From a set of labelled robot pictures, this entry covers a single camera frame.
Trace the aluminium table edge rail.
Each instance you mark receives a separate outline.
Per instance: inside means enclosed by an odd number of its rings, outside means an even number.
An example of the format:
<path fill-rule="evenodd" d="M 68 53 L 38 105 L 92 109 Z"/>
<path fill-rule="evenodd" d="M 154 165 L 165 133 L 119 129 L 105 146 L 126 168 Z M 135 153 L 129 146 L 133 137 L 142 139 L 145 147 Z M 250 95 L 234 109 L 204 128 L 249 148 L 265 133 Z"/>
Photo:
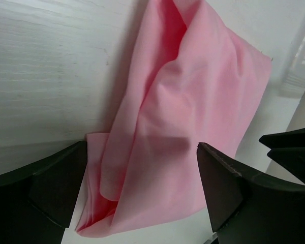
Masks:
<path fill-rule="evenodd" d="M 219 244 L 217 233 L 214 233 L 204 244 Z"/>

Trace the white plastic basket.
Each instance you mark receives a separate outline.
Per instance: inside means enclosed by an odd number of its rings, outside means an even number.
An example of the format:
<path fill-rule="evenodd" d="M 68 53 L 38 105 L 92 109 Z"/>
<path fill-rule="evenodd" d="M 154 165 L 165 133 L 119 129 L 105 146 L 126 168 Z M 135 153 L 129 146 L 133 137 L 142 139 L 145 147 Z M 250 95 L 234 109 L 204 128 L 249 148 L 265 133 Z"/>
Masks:
<path fill-rule="evenodd" d="M 300 98 L 305 91 L 305 16 L 293 40 L 286 63 L 279 94 L 288 98 Z"/>

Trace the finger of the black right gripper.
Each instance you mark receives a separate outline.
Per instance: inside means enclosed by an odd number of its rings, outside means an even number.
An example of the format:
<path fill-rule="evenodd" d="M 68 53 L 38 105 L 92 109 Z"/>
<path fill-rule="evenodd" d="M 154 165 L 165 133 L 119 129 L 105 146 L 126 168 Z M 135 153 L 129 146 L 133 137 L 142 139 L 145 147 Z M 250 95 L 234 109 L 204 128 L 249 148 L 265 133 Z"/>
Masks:
<path fill-rule="evenodd" d="M 267 156 L 305 184 L 305 147 L 274 148 Z"/>
<path fill-rule="evenodd" d="M 259 139 L 259 142 L 270 149 L 305 147 L 305 128 L 283 133 L 263 135 Z"/>

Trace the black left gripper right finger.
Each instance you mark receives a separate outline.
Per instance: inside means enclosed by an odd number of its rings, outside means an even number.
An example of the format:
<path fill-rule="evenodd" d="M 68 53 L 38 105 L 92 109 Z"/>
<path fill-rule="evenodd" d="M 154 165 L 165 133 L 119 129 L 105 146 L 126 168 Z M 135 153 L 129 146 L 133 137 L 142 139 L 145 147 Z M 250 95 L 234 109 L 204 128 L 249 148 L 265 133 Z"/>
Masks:
<path fill-rule="evenodd" d="M 197 160 L 219 243 L 305 243 L 305 186 L 199 143 Z"/>

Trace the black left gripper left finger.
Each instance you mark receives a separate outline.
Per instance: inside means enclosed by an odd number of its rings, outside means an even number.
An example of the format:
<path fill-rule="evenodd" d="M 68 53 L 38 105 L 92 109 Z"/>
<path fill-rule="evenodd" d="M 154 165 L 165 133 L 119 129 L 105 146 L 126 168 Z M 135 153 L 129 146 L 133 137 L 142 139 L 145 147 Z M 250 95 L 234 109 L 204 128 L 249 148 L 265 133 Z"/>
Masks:
<path fill-rule="evenodd" d="M 87 165 L 79 141 L 0 175 L 0 243 L 61 243 Z"/>

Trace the pink t-shirt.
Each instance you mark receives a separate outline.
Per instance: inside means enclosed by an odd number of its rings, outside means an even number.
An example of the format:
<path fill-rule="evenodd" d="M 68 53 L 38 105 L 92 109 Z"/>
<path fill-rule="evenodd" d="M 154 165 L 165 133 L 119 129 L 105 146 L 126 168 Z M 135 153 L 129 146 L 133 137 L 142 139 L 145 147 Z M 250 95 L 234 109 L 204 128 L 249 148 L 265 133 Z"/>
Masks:
<path fill-rule="evenodd" d="M 235 156 L 270 73 L 270 58 L 206 1 L 149 1 L 112 128 L 87 135 L 77 233 L 105 237 L 205 208 L 197 145 Z"/>

